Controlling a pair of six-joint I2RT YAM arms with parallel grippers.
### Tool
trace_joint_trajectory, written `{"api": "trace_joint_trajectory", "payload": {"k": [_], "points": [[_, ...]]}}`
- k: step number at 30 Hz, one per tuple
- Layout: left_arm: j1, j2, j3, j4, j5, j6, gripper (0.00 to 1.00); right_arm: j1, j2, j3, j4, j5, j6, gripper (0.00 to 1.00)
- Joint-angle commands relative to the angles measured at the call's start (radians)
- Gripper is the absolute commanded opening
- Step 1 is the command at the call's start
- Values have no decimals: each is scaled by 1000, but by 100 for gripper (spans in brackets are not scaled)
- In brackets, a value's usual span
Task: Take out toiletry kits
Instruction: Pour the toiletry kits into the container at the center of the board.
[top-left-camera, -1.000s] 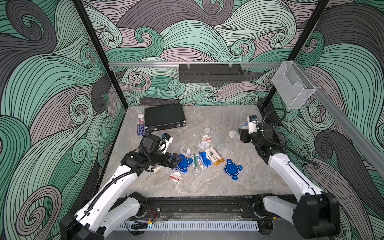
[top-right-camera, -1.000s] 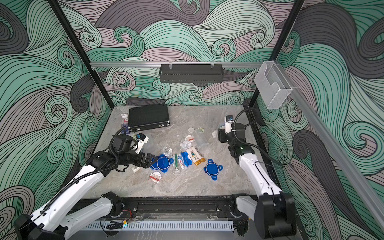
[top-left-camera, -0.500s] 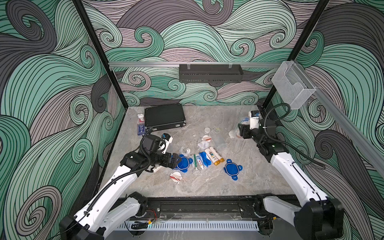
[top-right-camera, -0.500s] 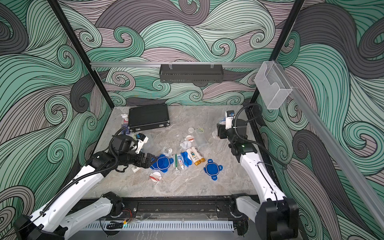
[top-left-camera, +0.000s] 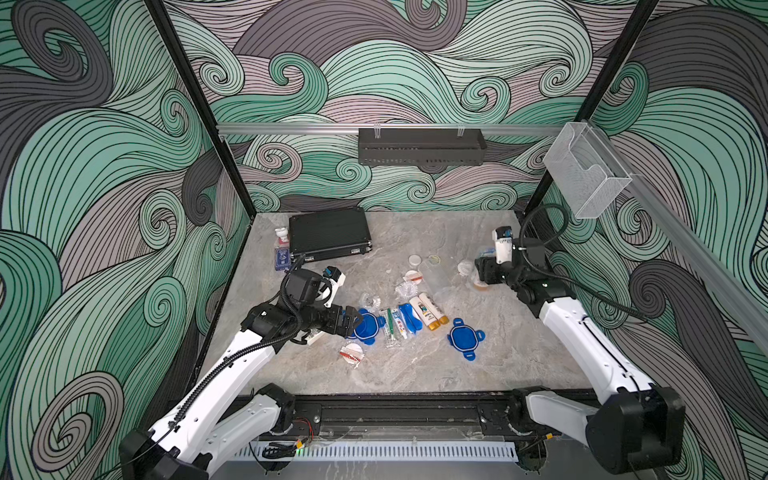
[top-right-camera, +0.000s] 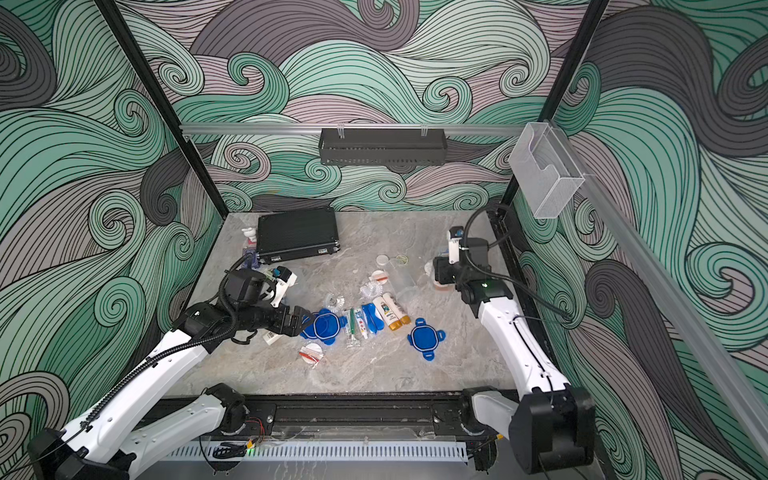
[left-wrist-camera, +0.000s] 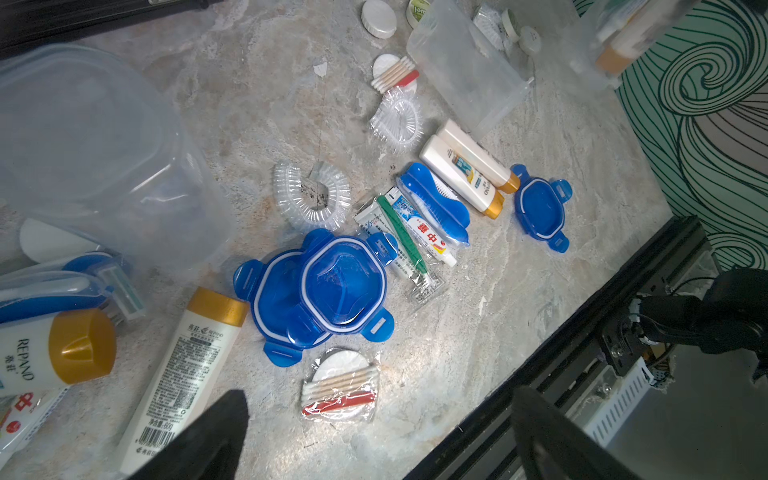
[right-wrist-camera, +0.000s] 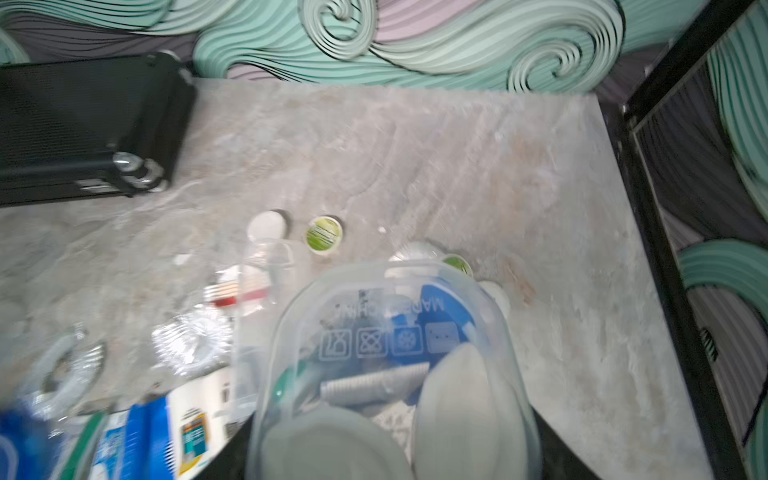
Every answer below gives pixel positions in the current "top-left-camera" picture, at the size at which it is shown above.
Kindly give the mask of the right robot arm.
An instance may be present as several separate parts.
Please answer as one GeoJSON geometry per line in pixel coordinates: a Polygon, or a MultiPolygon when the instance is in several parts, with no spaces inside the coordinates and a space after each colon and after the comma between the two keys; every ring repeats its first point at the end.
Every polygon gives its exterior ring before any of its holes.
{"type": "Polygon", "coordinates": [[[593,322],[577,299],[576,281],[548,269],[537,239],[504,238],[493,257],[474,261],[481,282],[506,285],[559,339],[589,380],[597,403],[554,390],[518,391],[517,422],[542,425],[589,448],[607,472],[671,466],[682,456],[686,406],[635,366],[593,322]]]}

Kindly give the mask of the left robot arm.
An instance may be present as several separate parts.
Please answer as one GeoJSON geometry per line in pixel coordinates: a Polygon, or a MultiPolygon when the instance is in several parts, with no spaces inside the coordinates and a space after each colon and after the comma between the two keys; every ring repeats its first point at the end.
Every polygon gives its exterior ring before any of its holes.
{"type": "Polygon", "coordinates": [[[269,384],[232,415],[241,390],[298,334],[318,330],[348,338],[362,321],[354,307],[335,304],[345,276],[294,265],[276,296],[251,308],[225,352],[165,416],[120,443],[124,479],[209,479],[236,453],[264,433],[293,425],[295,397],[269,384]]]}

